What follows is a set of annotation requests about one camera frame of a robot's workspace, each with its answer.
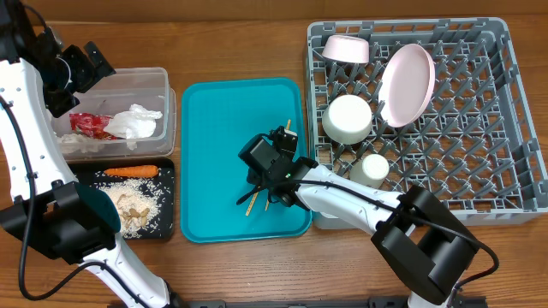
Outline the white napkin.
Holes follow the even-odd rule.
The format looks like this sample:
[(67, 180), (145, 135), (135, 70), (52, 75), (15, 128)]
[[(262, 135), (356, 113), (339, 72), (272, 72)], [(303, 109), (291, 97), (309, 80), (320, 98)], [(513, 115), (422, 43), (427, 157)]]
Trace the white napkin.
[(121, 139), (130, 139), (129, 150), (137, 148), (137, 139), (152, 137), (156, 129), (156, 120), (163, 117), (161, 111), (147, 110), (139, 104), (132, 104), (127, 111), (114, 115), (104, 128), (106, 133)]

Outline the foil wrapper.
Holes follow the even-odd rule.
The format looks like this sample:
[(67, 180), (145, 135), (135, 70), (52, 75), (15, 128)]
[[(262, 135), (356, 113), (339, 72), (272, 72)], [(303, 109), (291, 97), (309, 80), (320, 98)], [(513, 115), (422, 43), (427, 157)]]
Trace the foil wrapper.
[(97, 153), (104, 149), (104, 145), (99, 144), (96, 139), (78, 133), (64, 134), (57, 137), (57, 143), (63, 155)]

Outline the white paper cup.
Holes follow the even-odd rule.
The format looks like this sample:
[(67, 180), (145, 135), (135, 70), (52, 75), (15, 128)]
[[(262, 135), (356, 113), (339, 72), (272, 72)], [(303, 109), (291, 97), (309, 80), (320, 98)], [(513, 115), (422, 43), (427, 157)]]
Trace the white paper cup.
[(357, 162), (350, 171), (350, 180), (379, 189), (390, 172), (388, 161), (379, 154), (370, 154)]

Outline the pink bowl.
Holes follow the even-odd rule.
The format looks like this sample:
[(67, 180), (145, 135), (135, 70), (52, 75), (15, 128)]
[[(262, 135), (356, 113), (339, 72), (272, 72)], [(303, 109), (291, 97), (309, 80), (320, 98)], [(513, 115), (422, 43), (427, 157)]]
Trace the pink bowl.
[(369, 43), (363, 38), (332, 35), (325, 43), (322, 57), (336, 62), (365, 64), (369, 62)]

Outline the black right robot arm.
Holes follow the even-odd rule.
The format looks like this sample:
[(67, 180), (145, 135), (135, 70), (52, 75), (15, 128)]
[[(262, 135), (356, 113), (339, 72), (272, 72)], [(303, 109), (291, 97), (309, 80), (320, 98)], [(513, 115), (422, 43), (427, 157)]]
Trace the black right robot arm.
[(464, 271), (479, 250), (475, 237), (430, 191), (388, 192), (348, 180), (307, 157), (298, 137), (278, 127), (253, 136), (238, 157), (247, 182), (272, 203), (329, 214), (369, 234), (411, 290), (411, 307), (450, 307)]

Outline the pink plate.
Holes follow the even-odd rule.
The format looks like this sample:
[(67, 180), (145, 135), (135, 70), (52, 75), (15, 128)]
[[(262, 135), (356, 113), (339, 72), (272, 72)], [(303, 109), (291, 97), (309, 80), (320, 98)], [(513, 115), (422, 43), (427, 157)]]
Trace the pink plate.
[(407, 44), (389, 60), (378, 100), (384, 102), (381, 117), (391, 127), (417, 120), (429, 104), (435, 85), (435, 66), (430, 54), (418, 44)]

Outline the pale green bowl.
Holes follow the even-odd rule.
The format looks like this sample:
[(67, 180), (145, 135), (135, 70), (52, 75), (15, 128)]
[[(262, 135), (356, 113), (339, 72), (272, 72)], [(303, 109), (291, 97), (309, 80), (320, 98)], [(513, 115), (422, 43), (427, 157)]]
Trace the pale green bowl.
[(372, 131), (371, 108), (359, 96), (342, 95), (335, 98), (325, 110), (322, 127), (327, 136), (337, 143), (357, 144)]

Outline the orange carrot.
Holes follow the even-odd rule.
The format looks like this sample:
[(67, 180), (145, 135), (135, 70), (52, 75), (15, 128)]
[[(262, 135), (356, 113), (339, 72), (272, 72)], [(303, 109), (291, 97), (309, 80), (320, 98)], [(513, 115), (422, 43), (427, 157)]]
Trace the orange carrot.
[(108, 176), (128, 178), (152, 178), (159, 174), (159, 168), (155, 165), (140, 165), (133, 167), (113, 168), (104, 171)]

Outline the red snack wrapper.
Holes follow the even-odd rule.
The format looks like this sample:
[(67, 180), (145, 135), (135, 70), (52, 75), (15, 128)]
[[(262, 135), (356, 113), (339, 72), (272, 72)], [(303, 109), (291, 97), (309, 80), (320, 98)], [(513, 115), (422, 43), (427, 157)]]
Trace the red snack wrapper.
[(90, 113), (73, 113), (69, 115), (71, 129), (75, 132), (83, 133), (89, 138), (99, 140), (112, 140), (116, 136), (105, 132), (111, 116), (94, 115)]

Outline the peanuts and rice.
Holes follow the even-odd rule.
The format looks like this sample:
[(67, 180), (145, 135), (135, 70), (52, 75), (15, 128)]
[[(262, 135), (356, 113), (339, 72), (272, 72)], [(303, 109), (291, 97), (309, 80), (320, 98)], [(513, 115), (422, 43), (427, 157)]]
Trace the peanuts and rice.
[(172, 171), (153, 178), (122, 178), (95, 172), (92, 185), (112, 200), (125, 240), (167, 239), (173, 233), (175, 188)]

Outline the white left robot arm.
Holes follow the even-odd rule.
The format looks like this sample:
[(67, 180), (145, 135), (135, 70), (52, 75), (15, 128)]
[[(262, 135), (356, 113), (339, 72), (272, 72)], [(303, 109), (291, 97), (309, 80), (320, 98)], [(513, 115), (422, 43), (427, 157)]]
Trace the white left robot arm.
[(94, 43), (63, 48), (49, 27), (36, 33), (32, 13), (19, 1), (1, 4), (1, 144), (12, 198), (2, 228), (24, 252), (91, 272), (128, 307), (183, 306), (125, 242), (108, 195), (74, 176), (51, 126), (113, 67)]

